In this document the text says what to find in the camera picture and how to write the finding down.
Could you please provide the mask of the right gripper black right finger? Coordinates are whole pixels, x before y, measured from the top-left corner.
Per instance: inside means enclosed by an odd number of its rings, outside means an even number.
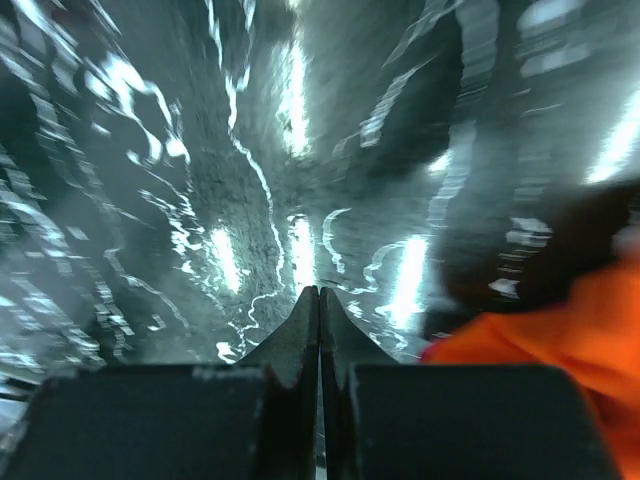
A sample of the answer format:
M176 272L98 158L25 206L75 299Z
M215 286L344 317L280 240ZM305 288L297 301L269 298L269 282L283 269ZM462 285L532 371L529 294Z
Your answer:
M319 297L331 479L616 479L575 383L540 365L401 364Z

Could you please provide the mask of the orange t shirt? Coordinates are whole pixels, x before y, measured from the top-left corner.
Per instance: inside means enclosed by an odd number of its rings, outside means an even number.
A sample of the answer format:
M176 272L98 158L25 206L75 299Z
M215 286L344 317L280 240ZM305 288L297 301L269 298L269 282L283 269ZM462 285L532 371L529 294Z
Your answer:
M483 313L427 347L425 364L545 364L588 397L625 479L639 476L639 261L572 285L568 300L522 314Z

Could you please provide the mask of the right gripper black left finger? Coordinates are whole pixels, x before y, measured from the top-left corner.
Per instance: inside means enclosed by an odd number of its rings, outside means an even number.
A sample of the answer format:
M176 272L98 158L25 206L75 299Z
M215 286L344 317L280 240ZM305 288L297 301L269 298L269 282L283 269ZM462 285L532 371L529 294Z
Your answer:
M232 365L67 369L1 441L5 479L312 479L319 293Z

